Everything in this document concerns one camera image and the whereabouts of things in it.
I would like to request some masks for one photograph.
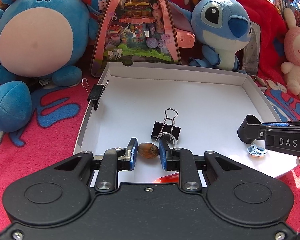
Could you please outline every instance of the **black cylinder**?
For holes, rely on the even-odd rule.
[[[246,144],[251,144],[251,143],[253,143],[254,139],[248,138],[247,133],[245,132],[245,128],[248,124],[260,125],[261,122],[254,115],[249,114],[246,116],[246,118],[243,120],[242,124],[240,125],[240,127],[237,130],[239,139]]]

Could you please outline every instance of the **blue plush toy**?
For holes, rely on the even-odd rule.
[[[170,3],[178,29],[192,31],[202,46],[204,58],[192,59],[190,65],[237,71],[235,53],[250,41],[251,24],[243,6],[236,0],[202,0],[189,12]],[[186,18],[188,25],[181,18]]]
[[[17,76],[51,78],[71,86],[82,78],[75,62],[94,40],[106,0],[1,0],[0,130],[16,131],[30,120],[32,103]]]

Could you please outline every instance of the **acorn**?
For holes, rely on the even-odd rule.
[[[138,153],[146,159],[153,159],[159,155],[159,149],[152,143],[140,143]]]

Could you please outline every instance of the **toy package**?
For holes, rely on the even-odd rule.
[[[96,40],[91,73],[107,62],[181,63],[167,0],[108,0]]]

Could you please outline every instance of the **marill plush toy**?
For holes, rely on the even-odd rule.
[[[204,59],[194,59],[192,66],[237,71],[239,60],[236,52],[243,49],[251,38],[251,23],[243,6],[236,0],[202,0],[193,12],[170,3],[170,9],[178,29],[185,29],[183,15],[202,46]]]
[[[284,38],[284,52],[289,62],[282,63],[281,71],[288,91],[300,99],[300,27],[291,9],[286,8],[283,14],[289,28]]]
[[[1,0],[0,130],[16,131],[30,120],[32,103],[26,84],[17,76],[51,78],[71,86],[82,78],[74,64],[94,40],[105,0]]]

